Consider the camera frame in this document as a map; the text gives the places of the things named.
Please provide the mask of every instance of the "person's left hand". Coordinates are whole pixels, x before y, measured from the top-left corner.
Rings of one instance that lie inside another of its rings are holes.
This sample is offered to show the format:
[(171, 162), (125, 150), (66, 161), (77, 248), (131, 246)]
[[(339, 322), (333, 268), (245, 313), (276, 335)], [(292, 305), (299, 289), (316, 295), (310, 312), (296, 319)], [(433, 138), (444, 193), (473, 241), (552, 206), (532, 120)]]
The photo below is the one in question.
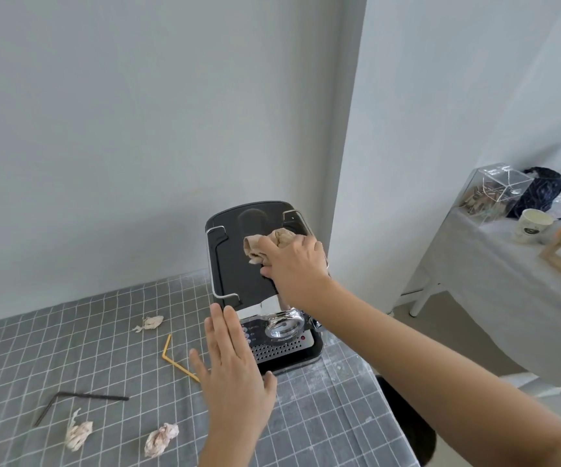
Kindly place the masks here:
[[(261, 377), (231, 306), (226, 306), (224, 312), (217, 303), (211, 306), (211, 317), (205, 319), (205, 334), (211, 372), (196, 349), (190, 351), (190, 361), (209, 408), (208, 440), (199, 465), (246, 465), (274, 408), (276, 377), (272, 372)], [(222, 459), (216, 457), (216, 451), (222, 453), (218, 454)], [(246, 458), (231, 459), (245, 453)]]

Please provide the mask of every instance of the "transparent container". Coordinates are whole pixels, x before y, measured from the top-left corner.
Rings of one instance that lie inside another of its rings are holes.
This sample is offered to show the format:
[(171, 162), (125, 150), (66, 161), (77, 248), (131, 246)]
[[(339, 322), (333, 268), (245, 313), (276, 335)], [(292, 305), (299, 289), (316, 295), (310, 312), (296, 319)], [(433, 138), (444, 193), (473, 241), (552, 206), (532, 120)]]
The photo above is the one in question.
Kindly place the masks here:
[(503, 163), (475, 171), (458, 206), (478, 225), (506, 216), (533, 178)]

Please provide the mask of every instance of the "hand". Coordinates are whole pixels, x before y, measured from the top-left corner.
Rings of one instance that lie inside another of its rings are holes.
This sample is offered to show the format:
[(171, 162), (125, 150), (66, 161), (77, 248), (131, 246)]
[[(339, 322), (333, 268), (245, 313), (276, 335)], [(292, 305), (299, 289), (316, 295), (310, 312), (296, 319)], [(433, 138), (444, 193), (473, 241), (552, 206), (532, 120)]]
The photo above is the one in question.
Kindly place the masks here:
[(196, 349), (190, 361), (209, 408), (209, 433), (199, 465), (246, 465), (276, 400), (276, 377), (262, 378), (235, 310), (211, 306), (205, 319), (211, 372)]
[(279, 249), (267, 236), (259, 238), (259, 247), (271, 266), (261, 267), (261, 275), (274, 280), (285, 303), (309, 312), (317, 305), (320, 290), (332, 282), (326, 267), (326, 254), (315, 236), (297, 235)]

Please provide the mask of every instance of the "black espresso machine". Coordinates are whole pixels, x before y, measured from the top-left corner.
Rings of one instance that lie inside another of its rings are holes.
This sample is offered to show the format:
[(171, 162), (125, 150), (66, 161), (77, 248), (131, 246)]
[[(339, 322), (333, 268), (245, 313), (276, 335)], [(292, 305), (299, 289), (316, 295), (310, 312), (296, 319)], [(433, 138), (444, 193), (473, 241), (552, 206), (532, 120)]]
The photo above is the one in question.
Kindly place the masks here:
[(315, 362), (322, 353), (322, 326), (300, 309), (285, 305), (274, 282), (248, 262), (244, 237), (278, 228), (312, 235), (300, 211), (286, 202), (248, 203), (207, 220), (207, 258), (213, 299), (233, 306), (261, 374)]

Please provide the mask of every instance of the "white paper cup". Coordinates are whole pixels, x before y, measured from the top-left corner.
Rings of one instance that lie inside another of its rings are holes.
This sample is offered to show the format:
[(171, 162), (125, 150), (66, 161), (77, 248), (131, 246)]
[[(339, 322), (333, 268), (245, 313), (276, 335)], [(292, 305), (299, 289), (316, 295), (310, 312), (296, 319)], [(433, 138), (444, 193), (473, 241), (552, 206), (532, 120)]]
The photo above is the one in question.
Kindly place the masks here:
[(522, 244), (538, 242), (541, 232), (553, 224), (554, 219), (544, 211), (526, 209), (514, 229), (514, 241)]

